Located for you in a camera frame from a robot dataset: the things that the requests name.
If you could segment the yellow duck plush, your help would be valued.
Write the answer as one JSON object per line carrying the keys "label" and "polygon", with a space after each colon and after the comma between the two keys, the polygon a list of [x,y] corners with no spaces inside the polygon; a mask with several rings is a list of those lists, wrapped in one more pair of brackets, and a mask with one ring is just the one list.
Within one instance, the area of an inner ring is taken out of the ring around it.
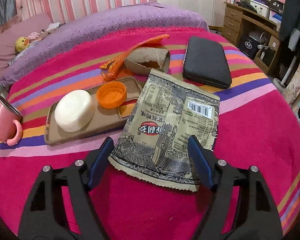
{"label": "yellow duck plush", "polygon": [[27,37],[19,37],[15,42],[15,50],[17,53],[21,53],[23,50],[28,48],[30,41]]}

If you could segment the pink headboard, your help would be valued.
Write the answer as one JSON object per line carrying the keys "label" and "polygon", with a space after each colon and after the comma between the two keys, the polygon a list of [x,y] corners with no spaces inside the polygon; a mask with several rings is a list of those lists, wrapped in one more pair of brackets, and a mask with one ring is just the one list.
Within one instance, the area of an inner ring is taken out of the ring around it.
{"label": "pink headboard", "polygon": [[51,23],[48,14],[42,12],[25,20],[16,15],[0,26],[0,78],[7,72],[8,63],[15,58],[17,39],[27,37],[32,32],[39,33]]}

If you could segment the black rectangular case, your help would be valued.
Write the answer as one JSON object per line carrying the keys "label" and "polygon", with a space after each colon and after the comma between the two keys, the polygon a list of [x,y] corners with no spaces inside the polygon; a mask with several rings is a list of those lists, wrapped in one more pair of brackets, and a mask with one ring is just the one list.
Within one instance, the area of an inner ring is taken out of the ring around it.
{"label": "black rectangular case", "polygon": [[183,62],[183,77],[212,87],[229,88],[232,78],[222,45],[205,38],[191,37]]}

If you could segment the beige printed snack bag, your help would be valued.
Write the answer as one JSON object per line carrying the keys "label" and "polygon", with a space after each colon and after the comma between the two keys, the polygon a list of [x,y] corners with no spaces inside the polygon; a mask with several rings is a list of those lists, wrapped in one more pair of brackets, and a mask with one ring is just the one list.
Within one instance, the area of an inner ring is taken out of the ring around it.
{"label": "beige printed snack bag", "polygon": [[187,143],[195,135],[203,148],[213,148],[219,106],[217,95],[151,70],[109,156],[111,165],[158,186],[198,191]]}

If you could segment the white round bun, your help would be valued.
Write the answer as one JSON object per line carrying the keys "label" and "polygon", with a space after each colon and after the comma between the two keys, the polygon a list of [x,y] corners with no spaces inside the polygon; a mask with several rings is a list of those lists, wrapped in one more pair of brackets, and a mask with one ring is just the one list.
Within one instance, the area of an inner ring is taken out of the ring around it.
{"label": "white round bun", "polygon": [[92,119],[95,104],[91,95],[82,89],[71,91],[57,103],[55,121],[65,132],[76,132]]}

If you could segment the brown phone case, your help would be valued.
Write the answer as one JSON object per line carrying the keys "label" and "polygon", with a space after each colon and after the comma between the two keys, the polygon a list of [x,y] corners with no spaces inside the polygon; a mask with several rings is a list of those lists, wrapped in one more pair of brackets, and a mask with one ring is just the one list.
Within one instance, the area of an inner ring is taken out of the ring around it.
{"label": "brown phone case", "polygon": [[76,132],[66,132],[57,125],[54,113],[58,103],[55,102],[49,108],[47,114],[44,134],[45,143],[47,145],[58,145],[122,128],[131,114],[142,88],[139,81],[132,76],[123,77],[119,81],[127,87],[127,100],[117,108],[105,109],[98,105],[96,92],[100,86],[87,90],[93,98],[95,112],[87,125]]}

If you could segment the white storage box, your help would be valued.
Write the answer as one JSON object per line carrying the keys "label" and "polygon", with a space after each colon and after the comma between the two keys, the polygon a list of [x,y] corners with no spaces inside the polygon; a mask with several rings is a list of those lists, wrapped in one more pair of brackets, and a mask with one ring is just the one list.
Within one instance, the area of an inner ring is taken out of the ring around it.
{"label": "white storage box", "polygon": [[269,18],[270,15],[270,8],[260,2],[257,2],[255,0],[250,0],[250,5],[257,11],[257,13],[264,18]]}

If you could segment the purple dotted bedspread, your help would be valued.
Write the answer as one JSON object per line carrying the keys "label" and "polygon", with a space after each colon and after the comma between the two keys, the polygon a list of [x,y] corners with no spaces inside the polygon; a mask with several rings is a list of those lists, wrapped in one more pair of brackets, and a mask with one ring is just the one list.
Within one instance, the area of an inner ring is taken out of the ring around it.
{"label": "purple dotted bedspread", "polygon": [[208,23],[197,13],[159,3],[128,5],[68,22],[43,38],[25,55],[12,59],[0,83],[9,86],[54,56],[74,46],[122,29],[143,27],[199,27]]}

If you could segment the orange snack wrapper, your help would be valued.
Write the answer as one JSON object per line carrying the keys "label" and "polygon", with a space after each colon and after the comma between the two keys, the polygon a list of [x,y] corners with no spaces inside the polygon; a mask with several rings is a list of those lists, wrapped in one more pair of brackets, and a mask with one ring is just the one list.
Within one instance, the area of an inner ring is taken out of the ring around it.
{"label": "orange snack wrapper", "polygon": [[149,44],[161,44],[161,41],[165,38],[170,38],[169,34],[162,34],[155,37],[151,37],[147,40],[139,42],[138,44],[130,47],[129,49],[119,53],[119,55],[115,56],[113,59],[110,59],[106,63],[102,64],[100,69],[102,70],[102,75],[104,81],[113,81],[116,79],[116,76],[119,72],[120,67],[123,65],[125,58],[130,55],[134,50],[141,48],[145,45]]}

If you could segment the pink mug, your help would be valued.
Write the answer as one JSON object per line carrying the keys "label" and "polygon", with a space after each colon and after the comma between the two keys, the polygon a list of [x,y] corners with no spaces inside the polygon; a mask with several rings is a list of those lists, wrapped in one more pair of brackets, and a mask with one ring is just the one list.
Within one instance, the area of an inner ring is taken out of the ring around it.
{"label": "pink mug", "polygon": [[0,142],[8,146],[16,145],[23,136],[21,125],[22,114],[0,96]]}

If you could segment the black box under desk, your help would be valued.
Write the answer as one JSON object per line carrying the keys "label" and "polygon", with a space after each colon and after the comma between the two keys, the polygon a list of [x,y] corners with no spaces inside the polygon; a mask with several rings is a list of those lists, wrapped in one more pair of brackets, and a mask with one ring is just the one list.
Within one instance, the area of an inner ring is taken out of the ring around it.
{"label": "black box under desk", "polygon": [[250,59],[254,59],[257,52],[258,52],[258,46],[260,45],[260,42],[256,41],[254,38],[250,37],[249,35],[243,35],[240,38],[239,42],[239,50],[247,55]]}

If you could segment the wooden desk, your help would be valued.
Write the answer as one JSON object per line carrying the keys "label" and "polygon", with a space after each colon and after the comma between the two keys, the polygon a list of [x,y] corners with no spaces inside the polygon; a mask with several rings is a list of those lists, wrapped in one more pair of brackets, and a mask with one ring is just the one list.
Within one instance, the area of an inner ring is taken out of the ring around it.
{"label": "wooden desk", "polygon": [[274,76],[281,43],[275,23],[251,10],[226,3],[222,36],[238,48],[243,35],[260,42],[253,61],[265,74]]}

